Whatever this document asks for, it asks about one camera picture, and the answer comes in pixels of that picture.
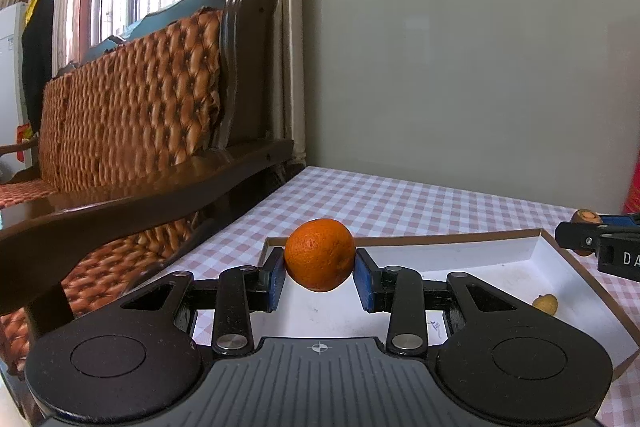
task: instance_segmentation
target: blue gripper pad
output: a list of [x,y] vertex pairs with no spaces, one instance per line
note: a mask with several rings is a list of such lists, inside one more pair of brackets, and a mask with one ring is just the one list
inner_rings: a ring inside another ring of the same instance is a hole
[[284,267],[284,250],[282,248],[274,248],[271,250],[265,265],[271,265],[271,272],[269,274],[269,311],[273,312],[278,307],[278,301],[280,300],[280,294],[282,293],[282,286],[284,280],[287,278],[287,273]]
[[353,266],[353,282],[358,290],[362,309],[369,313],[373,312],[373,279],[372,274],[356,250],[356,261]]
[[605,225],[614,227],[638,227],[638,224],[631,216],[600,216]]

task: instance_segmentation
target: sofa backrest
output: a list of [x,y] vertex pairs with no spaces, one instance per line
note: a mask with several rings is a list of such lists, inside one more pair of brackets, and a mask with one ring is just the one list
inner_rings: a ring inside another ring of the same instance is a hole
[[43,179],[64,192],[116,185],[208,147],[221,110],[221,18],[203,8],[51,80]]

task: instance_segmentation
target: orange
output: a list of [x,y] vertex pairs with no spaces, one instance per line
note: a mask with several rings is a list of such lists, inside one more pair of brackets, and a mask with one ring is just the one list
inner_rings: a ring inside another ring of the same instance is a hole
[[328,292],[344,282],[355,257],[351,232],[335,219],[307,221],[294,230],[284,247],[287,272],[314,292]]

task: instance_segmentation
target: crosshair marking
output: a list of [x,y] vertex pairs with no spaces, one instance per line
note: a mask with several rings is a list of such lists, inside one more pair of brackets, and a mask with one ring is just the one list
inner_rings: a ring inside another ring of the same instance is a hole
[[309,347],[309,349],[313,349],[319,355],[320,353],[324,353],[327,349],[331,349],[331,347],[323,344],[322,342],[317,342],[313,346]]

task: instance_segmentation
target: refrigerator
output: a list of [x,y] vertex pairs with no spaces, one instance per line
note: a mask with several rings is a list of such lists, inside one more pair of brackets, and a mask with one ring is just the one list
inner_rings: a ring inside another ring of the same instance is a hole
[[[22,90],[25,9],[26,4],[19,2],[0,10],[0,145],[16,143],[17,127],[28,121]],[[31,151],[24,152],[24,163],[16,153],[0,156],[0,182],[31,165]]]

